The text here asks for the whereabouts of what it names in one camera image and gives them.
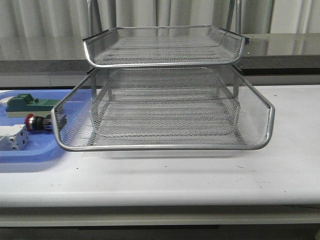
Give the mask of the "grey metal rack frame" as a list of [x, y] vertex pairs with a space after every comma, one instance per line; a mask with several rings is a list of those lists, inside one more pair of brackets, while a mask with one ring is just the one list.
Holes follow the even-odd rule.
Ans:
[[233, 149], [244, 38], [212, 25], [114, 27], [84, 40], [96, 68], [92, 144], [105, 149]]

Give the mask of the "red emergency stop button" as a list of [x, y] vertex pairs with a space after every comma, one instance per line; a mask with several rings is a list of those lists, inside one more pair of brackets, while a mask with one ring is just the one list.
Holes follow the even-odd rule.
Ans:
[[43, 117], [29, 113], [24, 119], [24, 124], [28, 132], [46, 131], [52, 133], [54, 131], [51, 114]]

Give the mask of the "white pleated curtain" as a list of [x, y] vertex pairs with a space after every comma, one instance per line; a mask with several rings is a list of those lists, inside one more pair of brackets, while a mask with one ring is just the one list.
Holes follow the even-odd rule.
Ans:
[[[103, 30], [114, 27], [214, 25], [225, 28], [227, 0], [100, 0]], [[310, 34], [320, 31], [317, 0], [244, 0], [241, 3], [243, 34]], [[85, 0], [3, 0], [0, 3], [0, 57], [30, 58], [45, 47], [44, 38], [89, 36]]]

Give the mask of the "blue plastic tray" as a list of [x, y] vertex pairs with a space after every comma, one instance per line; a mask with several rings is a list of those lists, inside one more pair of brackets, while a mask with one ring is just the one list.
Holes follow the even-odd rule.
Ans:
[[[38, 99], [61, 100], [71, 89], [22, 89], [4, 91], [0, 98], [14, 97], [18, 94], [31, 94]], [[36, 131], [29, 133], [28, 143], [22, 150], [4, 150], [0, 152], [0, 162], [4, 163], [36, 163], [51, 160], [64, 150], [57, 144], [53, 133]]]

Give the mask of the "grey stone counter ledge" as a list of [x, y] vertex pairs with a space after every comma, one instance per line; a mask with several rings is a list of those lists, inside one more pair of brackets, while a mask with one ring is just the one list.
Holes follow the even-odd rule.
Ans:
[[[250, 34], [237, 67], [255, 86], [317, 85], [317, 33]], [[90, 65], [80, 37], [5, 37], [0, 40], [1, 89], [72, 88]]]

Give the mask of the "green and beige switch block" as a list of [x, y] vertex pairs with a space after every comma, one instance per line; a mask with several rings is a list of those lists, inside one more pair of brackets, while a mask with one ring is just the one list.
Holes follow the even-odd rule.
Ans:
[[59, 102], [56, 99], [34, 98], [30, 93], [20, 93], [6, 102], [6, 114], [9, 118], [22, 118], [28, 114], [45, 117]]

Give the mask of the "white terminal block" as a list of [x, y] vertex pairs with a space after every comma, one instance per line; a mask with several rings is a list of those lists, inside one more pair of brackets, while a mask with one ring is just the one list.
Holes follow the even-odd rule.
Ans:
[[21, 151], [29, 142], [29, 132], [25, 124], [0, 127], [0, 150]]

